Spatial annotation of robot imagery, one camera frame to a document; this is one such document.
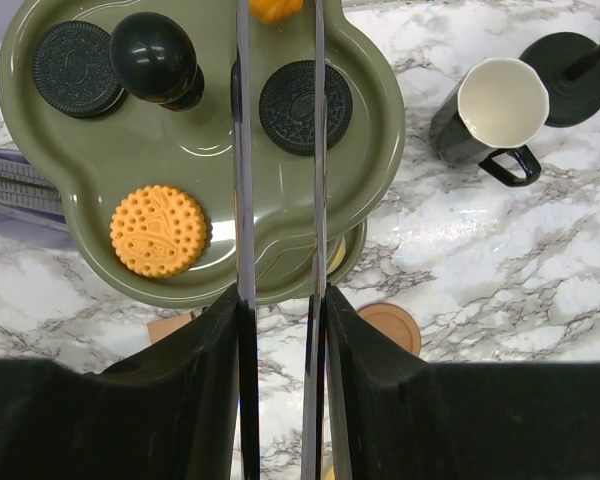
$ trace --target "white marble surface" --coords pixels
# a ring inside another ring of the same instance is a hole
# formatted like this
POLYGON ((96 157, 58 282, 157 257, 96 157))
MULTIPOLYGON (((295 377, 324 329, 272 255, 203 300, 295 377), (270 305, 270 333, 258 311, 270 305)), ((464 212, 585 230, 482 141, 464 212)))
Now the white marble surface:
MULTIPOLYGON (((475 63, 517 57, 556 31, 600 41, 600 0, 409 2, 349 18, 398 76, 407 147, 342 291, 354 306, 386 299, 410 311, 426 360, 600 361, 600 112, 543 129, 530 146, 544 172, 525 189, 454 170, 426 141, 435 108, 475 63)), ((0 147, 13 147, 1 115, 0 147)), ((260 312, 267 479, 299 478, 306 306, 260 312)), ((0 356, 99 371, 146 346, 145 324, 173 313, 113 291, 78 254, 0 236, 0 356)))

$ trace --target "tongs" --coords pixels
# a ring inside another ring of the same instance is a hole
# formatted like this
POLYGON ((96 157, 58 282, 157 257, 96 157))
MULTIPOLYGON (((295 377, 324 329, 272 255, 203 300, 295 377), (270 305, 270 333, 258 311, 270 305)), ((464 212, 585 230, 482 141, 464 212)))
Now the tongs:
MULTIPOLYGON (((309 301, 302 421, 302 480, 320 480, 324 421, 325 322, 327 286, 325 36, 322 0, 316 8, 315 162, 313 294, 309 301)), ((237 0, 236 59, 231 72, 233 115, 236 250, 238 257, 238 355, 242 478, 260 478, 258 359, 253 182, 251 173, 251 102, 249 82, 249 0, 237 0)))

